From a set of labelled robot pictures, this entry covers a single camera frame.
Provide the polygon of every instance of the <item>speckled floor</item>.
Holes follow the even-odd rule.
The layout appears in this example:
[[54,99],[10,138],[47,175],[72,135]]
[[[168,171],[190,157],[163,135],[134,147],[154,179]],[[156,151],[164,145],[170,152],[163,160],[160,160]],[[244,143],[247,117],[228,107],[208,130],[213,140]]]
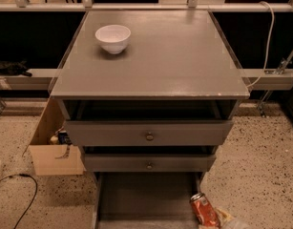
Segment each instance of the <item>speckled floor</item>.
[[[26,151],[43,103],[11,106],[0,116],[0,178],[27,173],[38,194],[17,228],[91,228],[94,183],[83,176],[38,177]],[[253,102],[244,103],[217,160],[201,184],[212,204],[255,229],[293,228],[293,126],[279,104],[265,106],[261,118]],[[31,179],[0,182],[0,228],[13,228],[34,192]]]

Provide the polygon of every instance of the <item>bowl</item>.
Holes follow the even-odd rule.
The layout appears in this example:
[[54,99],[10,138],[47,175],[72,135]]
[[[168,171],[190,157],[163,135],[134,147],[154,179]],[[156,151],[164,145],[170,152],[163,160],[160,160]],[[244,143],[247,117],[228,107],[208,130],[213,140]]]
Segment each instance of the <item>bowl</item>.
[[95,33],[101,48],[111,54],[118,54],[126,49],[130,35],[130,30],[120,25],[105,26]]

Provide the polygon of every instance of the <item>can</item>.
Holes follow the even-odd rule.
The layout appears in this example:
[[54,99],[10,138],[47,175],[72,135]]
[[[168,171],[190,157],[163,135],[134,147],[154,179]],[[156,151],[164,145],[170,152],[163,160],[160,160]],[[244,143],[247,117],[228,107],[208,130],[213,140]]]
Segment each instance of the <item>can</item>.
[[220,228],[220,219],[204,193],[193,195],[190,203],[201,225]]

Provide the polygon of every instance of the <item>gray tabletop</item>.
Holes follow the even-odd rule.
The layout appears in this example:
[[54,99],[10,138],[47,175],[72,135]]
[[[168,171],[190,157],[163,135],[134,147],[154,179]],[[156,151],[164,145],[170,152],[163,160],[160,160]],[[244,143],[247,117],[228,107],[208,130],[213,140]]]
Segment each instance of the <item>gray tabletop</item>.
[[[108,54],[95,32],[128,27],[127,49]],[[243,83],[207,11],[90,11],[52,90],[61,99],[244,99]]]

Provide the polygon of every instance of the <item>black wire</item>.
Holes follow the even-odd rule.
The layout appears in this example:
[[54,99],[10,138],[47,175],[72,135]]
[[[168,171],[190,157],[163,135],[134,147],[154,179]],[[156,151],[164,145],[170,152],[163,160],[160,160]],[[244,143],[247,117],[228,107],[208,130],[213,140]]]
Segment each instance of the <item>black wire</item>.
[[26,208],[26,210],[24,211],[24,213],[22,214],[22,216],[20,217],[20,219],[16,222],[15,226],[13,227],[13,229],[15,229],[15,228],[18,226],[18,224],[20,223],[22,217],[24,217],[25,214],[27,213],[27,211],[30,209],[30,207],[31,207],[31,205],[32,205],[32,203],[33,203],[33,201],[34,201],[34,198],[35,198],[35,196],[37,195],[37,192],[38,192],[38,183],[37,183],[37,181],[36,181],[32,176],[30,176],[30,175],[28,175],[28,174],[22,174],[22,173],[21,173],[21,174],[10,175],[10,176],[7,176],[7,177],[4,177],[4,178],[0,179],[0,182],[3,181],[4,179],[7,179],[7,178],[13,178],[13,177],[15,177],[15,176],[31,178],[31,179],[34,181],[35,189],[34,189],[34,194],[33,194],[33,197],[32,197],[32,199],[31,199],[31,202],[30,202],[29,206]]

